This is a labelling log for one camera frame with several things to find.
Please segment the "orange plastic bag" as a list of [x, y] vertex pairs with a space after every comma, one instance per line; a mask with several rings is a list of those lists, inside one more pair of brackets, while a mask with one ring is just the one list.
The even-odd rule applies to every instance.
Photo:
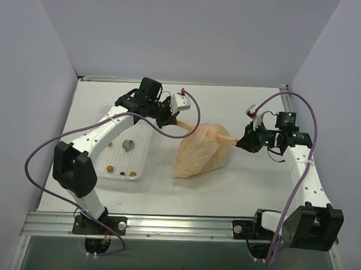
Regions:
[[221, 124], [202, 123], [183, 138], [174, 157], [174, 178], [189, 178], [226, 165], [238, 139]]

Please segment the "white plastic basket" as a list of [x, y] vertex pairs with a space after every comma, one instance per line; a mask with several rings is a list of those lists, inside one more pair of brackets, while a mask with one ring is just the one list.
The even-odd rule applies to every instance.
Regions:
[[[108, 180], [132, 181], [142, 176], [148, 154], [153, 129], [144, 121], [136, 123], [128, 130], [122, 132], [112, 143], [112, 147], [106, 147], [95, 161], [95, 171], [99, 178]], [[134, 140], [135, 148], [125, 152], [122, 148], [124, 140]], [[107, 166], [113, 166], [113, 171], [108, 173]]]

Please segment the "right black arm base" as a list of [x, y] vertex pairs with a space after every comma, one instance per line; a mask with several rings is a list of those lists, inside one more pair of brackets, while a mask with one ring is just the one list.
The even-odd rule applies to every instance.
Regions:
[[263, 228], [254, 220], [233, 220], [232, 222], [233, 238], [238, 240], [266, 240], [271, 241], [274, 233]]

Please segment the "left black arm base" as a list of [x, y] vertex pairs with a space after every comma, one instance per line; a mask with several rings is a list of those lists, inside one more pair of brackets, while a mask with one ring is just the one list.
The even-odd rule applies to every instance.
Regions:
[[[124, 236], [126, 234], [127, 219], [128, 218], [124, 216], [101, 216], [98, 221], [102, 222], [105, 226], [114, 230], [119, 236]], [[75, 217], [72, 233], [85, 235], [113, 234], [100, 224], [92, 221], [91, 219], [85, 217], [82, 214]]]

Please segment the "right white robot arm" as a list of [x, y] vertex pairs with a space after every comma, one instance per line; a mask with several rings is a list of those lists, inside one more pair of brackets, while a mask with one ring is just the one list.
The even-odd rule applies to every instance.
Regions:
[[277, 233], [278, 239], [289, 248], [328, 252], [335, 242], [344, 216], [334, 208], [325, 194], [313, 158], [313, 143], [307, 133], [295, 124], [296, 113], [276, 114], [275, 129], [263, 124], [263, 115], [248, 110], [251, 122], [236, 146], [250, 153], [262, 148], [276, 148], [286, 162], [295, 194], [284, 206], [285, 212], [258, 210], [250, 223], [252, 234], [264, 238]]

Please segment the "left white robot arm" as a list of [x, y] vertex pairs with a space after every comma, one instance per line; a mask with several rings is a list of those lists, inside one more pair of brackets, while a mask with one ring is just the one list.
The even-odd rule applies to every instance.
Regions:
[[108, 144], [135, 125], [140, 116], [154, 118], [158, 123], [175, 123], [171, 98], [161, 102], [161, 92], [162, 83], [143, 78], [139, 88], [130, 90], [114, 102], [100, 119], [101, 125], [69, 143], [59, 142], [54, 149], [52, 177], [90, 215], [86, 225], [93, 233], [102, 233], [107, 228], [107, 217], [104, 216], [107, 210], [95, 191], [94, 162]]

